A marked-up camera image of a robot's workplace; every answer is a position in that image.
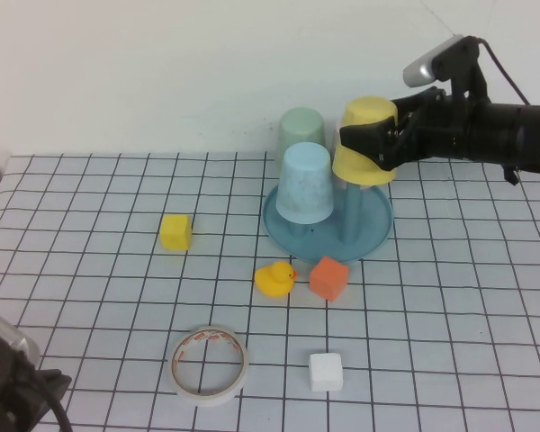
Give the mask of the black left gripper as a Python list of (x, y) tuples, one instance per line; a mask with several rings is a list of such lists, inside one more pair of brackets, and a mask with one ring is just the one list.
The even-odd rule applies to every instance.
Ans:
[(70, 431), (61, 404), (70, 383), (59, 369), (38, 370), (23, 357), (0, 363), (0, 431), (32, 431), (50, 411), (58, 429)]

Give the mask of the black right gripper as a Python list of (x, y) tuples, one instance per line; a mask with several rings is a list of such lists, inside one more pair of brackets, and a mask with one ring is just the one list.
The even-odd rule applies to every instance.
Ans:
[(428, 158), (470, 160), (475, 155), (471, 144), (474, 98), (424, 90), (391, 101), (398, 109), (397, 126), (393, 117), (344, 126), (339, 131), (341, 145), (384, 171)]

